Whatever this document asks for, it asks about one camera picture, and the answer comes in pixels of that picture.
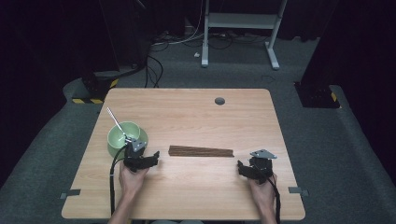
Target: black clamp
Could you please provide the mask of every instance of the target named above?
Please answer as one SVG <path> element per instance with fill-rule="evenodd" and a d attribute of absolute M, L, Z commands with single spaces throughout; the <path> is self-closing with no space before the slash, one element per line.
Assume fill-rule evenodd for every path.
<path fill-rule="evenodd" d="M 265 183 L 268 178 L 273 176 L 272 160 L 276 156 L 265 149 L 250 153 L 253 157 L 249 159 L 249 166 L 245 166 L 238 161 L 239 174 L 250 179 L 259 181 L 259 184 Z"/>
<path fill-rule="evenodd" d="M 274 188 L 276 195 L 276 223 L 280 223 L 280 194 L 276 187 L 276 180 L 274 182 L 270 179 L 274 175 L 272 159 L 276 156 L 265 149 L 250 153 L 252 156 L 249 159 L 249 166 L 245 166 L 241 161 L 238 161 L 238 172 L 240 175 L 249 179 L 258 180 L 259 184 L 268 181 Z"/>
<path fill-rule="evenodd" d="M 137 170 L 146 169 L 158 164 L 158 158 L 160 157 L 160 151 L 154 153 L 151 157 L 143 157 L 143 153 L 146 149 L 147 142 L 142 142 L 134 138 L 126 142 L 126 148 L 124 151 L 124 165 L 128 167 L 132 172 L 136 173 Z"/>

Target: white metal frame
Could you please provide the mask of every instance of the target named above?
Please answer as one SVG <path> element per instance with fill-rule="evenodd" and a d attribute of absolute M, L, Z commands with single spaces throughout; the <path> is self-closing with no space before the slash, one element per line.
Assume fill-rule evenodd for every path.
<path fill-rule="evenodd" d="M 208 31 L 209 27 L 230 27 L 249 29 L 269 29 L 273 30 L 269 42 L 265 42 L 265 49 L 271 61 L 273 69 L 279 69 L 279 63 L 274 52 L 274 43 L 277 31 L 282 22 L 283 12 L 288 0 L 282 0 L 279 11 L 276 15 L 263 14 L 236 14 L 236 13 L 209 13 L 209 0 L 205 6 L 205 32 L 204 44 L 202 48 L 202 67 L 209 66 Z"/>

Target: person's arm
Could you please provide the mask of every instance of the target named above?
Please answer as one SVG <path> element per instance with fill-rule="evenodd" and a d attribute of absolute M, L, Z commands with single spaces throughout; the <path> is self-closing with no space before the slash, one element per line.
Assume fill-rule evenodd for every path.
<path fill-rule="evenodd" d="M 271 177 L 271 181 L 275 183 L 275 177 Z M 259 209 L 262 224 L 276 224 L 276 214 L 274 210 L 275 192 L 273 186 L 266 181 L 259 185 L 256 180 L 247 179 L 254 203 Z"/>
<path fill-rule="evenodd" d="M 123 162 L 120 164 L 120 184 L 122 195 L 116 210 L 108 221 L 108 224 L 127 223 L 128 218 L 131 215 L 132 205 L 134 204 L 136 194 L 142 188 L 143 181 L 148 171 L 149 169 L 144 169 L 133 173 L 124 166 Z"/>

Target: wooden table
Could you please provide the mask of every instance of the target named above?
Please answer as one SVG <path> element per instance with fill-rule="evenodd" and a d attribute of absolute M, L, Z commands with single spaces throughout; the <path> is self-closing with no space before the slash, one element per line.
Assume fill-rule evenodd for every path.
<path fill-rule="evenodd" d="M 215 104 L 222 97 L 224 105 Z M 65 218 L 109 218 L 109 169 L 106 148 L 114 126 L 110 107 L 119 121 L 133 121 L 148 134 L 145 156 L 161 151 L 158 166 L 150 168 L 131 218 L 136 219 L 259 219 L 248 182 L 237 172 L 237 161 L 248 165 L 250 152 L 267 149 L 273 160 L 281 194 L 281 219 L 304 218 L 288 151 L 270 92 L 258 89 L 112 89 L 93 129 L 67 197 Z M 234 158 L 170 157 L 169 147 L 232 149 Z M 116 204 L 120 183 L 116 167 Z"/>

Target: green bowl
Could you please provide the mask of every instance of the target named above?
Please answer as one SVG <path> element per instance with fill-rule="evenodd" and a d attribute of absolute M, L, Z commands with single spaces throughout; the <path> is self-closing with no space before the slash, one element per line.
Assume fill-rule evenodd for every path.
<path fill-rule="evenodd" d="M 120 123 L 121 128 L 125 131 L 128 137 L 138 139 L 143 142 L 149 143 L 149 137 L 146 132 L 141 129 L 137 124 L 131 121 L 124 121 Z M 125 136 L 117 125 L 111 128 L 110 132 L 107 134 L 107 150 L 111 157 L 115 157 L 117 152 L 125 146 Z M 124 152 L 122 151 L 117 160 L 124 157 Z"/>

